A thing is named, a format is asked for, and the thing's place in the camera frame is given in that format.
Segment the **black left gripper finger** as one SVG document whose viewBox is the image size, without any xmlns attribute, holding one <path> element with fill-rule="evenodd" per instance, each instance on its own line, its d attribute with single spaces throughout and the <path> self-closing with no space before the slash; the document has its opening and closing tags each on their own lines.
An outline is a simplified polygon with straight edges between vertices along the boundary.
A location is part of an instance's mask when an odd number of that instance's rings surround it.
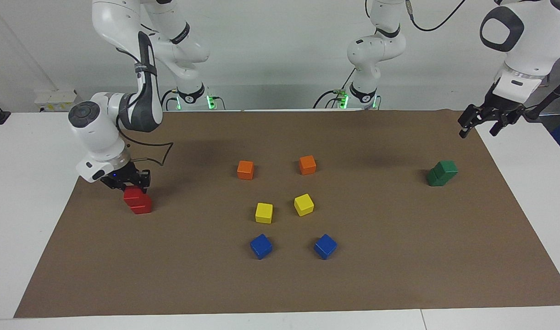
<svg viewBox="0 0 560 330">
<path fill-rule="evenodd" d="M 459 117 L 459 124 L 461 130 L 459 136 L 461 138 L 466 138 L 469 132 L 477 125 L 481 123 L 481 109 L 479 107 L 467 107 Z"/>
<path fill-rule="evenodd" d="M 512 125 L 512 119 L 509 115 L 499 115 L 496 123 L 493 124 L 492 128 L 489 130 L 489 133 L 496 137 L 499 132 L 504 129 L 506 126 Z"/>
</svg>

